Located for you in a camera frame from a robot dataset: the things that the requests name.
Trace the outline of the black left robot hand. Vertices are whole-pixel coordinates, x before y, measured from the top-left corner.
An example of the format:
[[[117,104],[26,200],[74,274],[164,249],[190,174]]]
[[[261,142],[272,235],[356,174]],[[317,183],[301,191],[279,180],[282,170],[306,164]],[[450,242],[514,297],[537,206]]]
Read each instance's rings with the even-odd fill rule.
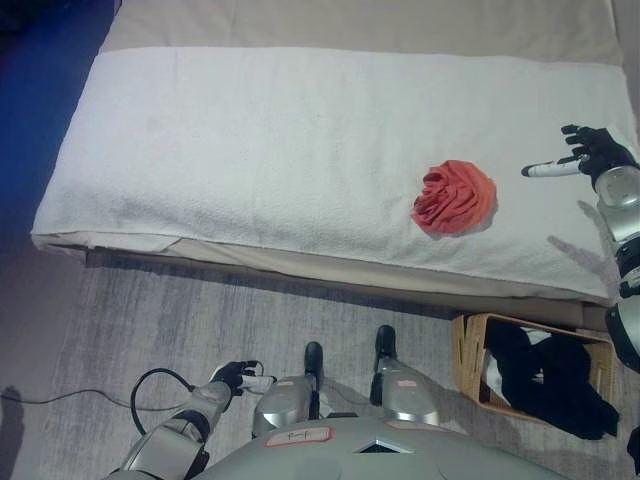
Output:
[[[262,395],[277,379],[264,373],[261,361],[244,360],[228,362],[217,367],[209,381],[225,383],[233,396],[241,396],[244,392]]]

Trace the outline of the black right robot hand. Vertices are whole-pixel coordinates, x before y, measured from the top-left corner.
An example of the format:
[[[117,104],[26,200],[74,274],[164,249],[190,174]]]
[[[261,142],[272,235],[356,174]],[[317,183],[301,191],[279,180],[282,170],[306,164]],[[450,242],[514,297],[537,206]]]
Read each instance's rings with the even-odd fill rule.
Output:
[[[557,161],[527,165],[521,175],[527,178],[587,175],[595,188],[597,179],[619,167],[639,169],[631,151],[618,143],[607,128],[565,125],[561,128],[565,143],[572,146],[572,154]]]

